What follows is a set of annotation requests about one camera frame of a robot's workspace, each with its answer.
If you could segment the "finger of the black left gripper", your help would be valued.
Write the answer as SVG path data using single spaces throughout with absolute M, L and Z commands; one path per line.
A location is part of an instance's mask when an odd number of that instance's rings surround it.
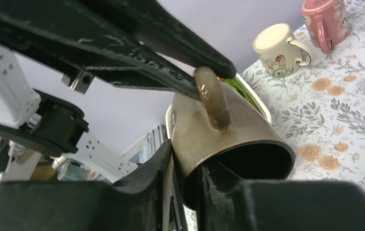
M 83 0 L 87 8 L 155 52 L 232 79 L 234 64 L 167 12 L 156 0 Z
M 192 76 L 76 0 L 0 0 L 0 44 L 74 80 L 200 96 Z

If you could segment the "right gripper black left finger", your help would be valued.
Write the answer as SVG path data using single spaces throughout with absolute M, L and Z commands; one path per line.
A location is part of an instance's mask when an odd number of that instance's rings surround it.
M 0 231 L 161 231 L 169 223 L 171 142 L 130 174 L 0 183 Z

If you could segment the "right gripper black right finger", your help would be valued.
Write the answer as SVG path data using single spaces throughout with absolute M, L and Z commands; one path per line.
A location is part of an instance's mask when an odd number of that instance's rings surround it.
M 365 191 L 348 181 L 245 180 L 198 170 L 201 231 L 365 231 Z

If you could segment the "cream cat pattern mug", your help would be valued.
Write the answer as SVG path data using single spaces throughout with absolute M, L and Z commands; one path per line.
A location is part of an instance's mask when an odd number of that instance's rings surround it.
M 252 46 L 272 77 L 290 76 L 301 67 L 309 66 L 314 58 L 312 49 L 298 41 L 286 23 L 264 29 L 256 36 Z

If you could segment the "pink patterned mug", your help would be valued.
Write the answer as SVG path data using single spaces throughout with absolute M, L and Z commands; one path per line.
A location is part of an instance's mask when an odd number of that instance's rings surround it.
M 306 0 L 301 9 L 314 46 L 331 53 L 351 33 L 344 0 Z

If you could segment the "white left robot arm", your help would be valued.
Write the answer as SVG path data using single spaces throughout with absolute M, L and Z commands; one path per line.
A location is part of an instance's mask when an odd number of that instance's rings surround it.
M 62 72 L 81 93 L 99 78 L 200 101 L 194 78 L 168 57 L 236 76 L 228 58 L 155 0 L 0 0 L 0 136 L 11 146 L 76 160 L 111 182 L 137 166 L 101 144 L 78 107 L 33 89 L 15 52 Z

